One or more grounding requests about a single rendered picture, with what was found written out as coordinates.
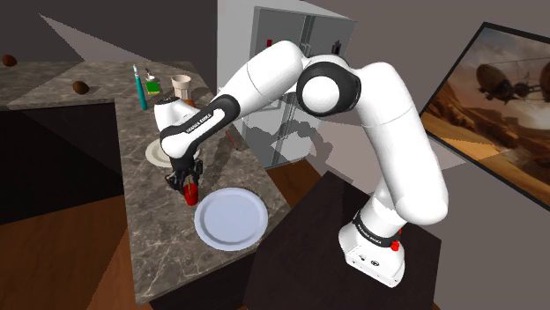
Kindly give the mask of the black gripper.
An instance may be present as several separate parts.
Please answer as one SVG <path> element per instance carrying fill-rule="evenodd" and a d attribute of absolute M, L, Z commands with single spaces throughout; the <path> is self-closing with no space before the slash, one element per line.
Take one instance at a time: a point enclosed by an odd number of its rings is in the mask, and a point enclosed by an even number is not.
<path fill-rule="evenodd" d="M 192 175 L 195 184 L 199 183 L 199 178 L 203 173 L 203 161 L 195 159 L 193 156 L 188 158 L 170 159 L 173 172 L 165 176 L 167 185 L 178 192 L 182 192 L 184 177 Z"/>

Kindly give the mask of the beige cup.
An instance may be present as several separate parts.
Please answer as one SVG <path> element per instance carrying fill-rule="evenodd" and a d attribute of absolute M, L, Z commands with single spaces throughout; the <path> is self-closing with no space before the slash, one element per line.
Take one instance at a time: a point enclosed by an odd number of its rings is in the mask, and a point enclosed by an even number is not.
<path fill-rule="evenodd" d="M 174 87 L 175 97 L 182 100 L 188 100 L 190 98 L 191 77 L 184 74 L 177 74 L 171 77 L 171 82 Z"/>

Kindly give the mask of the red cup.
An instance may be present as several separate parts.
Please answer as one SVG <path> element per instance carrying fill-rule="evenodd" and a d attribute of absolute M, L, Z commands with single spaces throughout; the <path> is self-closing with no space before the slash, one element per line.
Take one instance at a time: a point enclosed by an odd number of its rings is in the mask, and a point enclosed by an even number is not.
<path fill-rule="evenodd" d="M 198 202 L 198 186 L 196 183 L 186 183 L 182 187 L 184 199 L 189 206 L 195 206 Z"/>

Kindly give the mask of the grey refrigerator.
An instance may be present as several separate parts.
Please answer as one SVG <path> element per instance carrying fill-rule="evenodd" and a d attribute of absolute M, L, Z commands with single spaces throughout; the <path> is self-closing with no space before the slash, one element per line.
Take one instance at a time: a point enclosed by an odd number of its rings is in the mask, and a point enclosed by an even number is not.
<path fill-rule="evenodd" d="M 344 56 L 355 26 L 351 18 L 301 0 L 218 0 L 217 87 L 278 41 L 291 41 L 306 56 Z M 267 169 L 305 158 L 319 124 L 293 92 L 234 122 Z"/>

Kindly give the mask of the pale blue plate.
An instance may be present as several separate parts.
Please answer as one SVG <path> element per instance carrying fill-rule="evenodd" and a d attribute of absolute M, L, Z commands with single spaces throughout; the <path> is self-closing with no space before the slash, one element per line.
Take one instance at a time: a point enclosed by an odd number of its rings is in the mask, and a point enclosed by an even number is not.
<path fill-rule="evenodd" d="M 244 188 L 222 188 L 197 206 L 194 226 L 208 246 L 233 252 L 251 247 L 264 235 L 268 210 L 259 196 Z"/>

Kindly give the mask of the white plate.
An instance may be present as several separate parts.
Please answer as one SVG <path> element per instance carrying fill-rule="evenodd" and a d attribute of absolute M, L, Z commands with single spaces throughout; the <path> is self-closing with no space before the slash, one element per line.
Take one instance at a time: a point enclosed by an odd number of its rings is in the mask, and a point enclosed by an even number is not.
<path fill-rule="evenodd" d="M 152 141 L 145 150 L 146 159 L 153 165 L 164 168 L 171 168 L 169 156 L 162 150 L 160 140 Z"/>

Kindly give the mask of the framed desert wall picture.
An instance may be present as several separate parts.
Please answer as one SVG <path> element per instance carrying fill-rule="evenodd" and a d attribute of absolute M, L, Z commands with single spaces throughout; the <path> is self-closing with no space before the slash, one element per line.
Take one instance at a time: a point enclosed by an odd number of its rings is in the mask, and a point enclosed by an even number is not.
<path fill-rule="evenodd" d="M 437 142 L 550 211 L 550 37 L 483 23 L 422 108 Z"/>

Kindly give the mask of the dark robot stand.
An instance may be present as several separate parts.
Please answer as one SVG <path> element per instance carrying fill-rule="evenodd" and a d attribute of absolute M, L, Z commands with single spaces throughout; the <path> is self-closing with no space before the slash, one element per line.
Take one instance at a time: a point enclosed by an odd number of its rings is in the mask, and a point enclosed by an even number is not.
<path fill-rule="evenodd" d="M 244 305 L 248 310 L 438 310 L 441 241 L 408 224 L 405 275 L 389 288 L 346 263 L 339 229 L 367 194 L 327 172 L 257 248 Z"/>

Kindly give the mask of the teal pen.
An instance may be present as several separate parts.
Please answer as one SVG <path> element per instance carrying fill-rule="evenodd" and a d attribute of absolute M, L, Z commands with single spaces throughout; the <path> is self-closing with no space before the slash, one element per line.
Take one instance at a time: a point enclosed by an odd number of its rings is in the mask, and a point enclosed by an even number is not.
<path fill-rule="evenodd" d="M 140 107 L 141 107 L 142 110 L 146 110 L 148 108 L 148 106 L 147 106 L 147 102 L 146 102 L 146 99 L 145 99 L 144 88 L 143 88 L 140 76 L 138 74 L 137 65 L 133 64 L 132 68 L 133 68 L 133 72 L 134 72 L 134 77 L 135 77 L 135 82 L 136 82 L 137 94 L 138 94 L 138 98 L 139 98 L 139 102 L 140 102 Z"/>

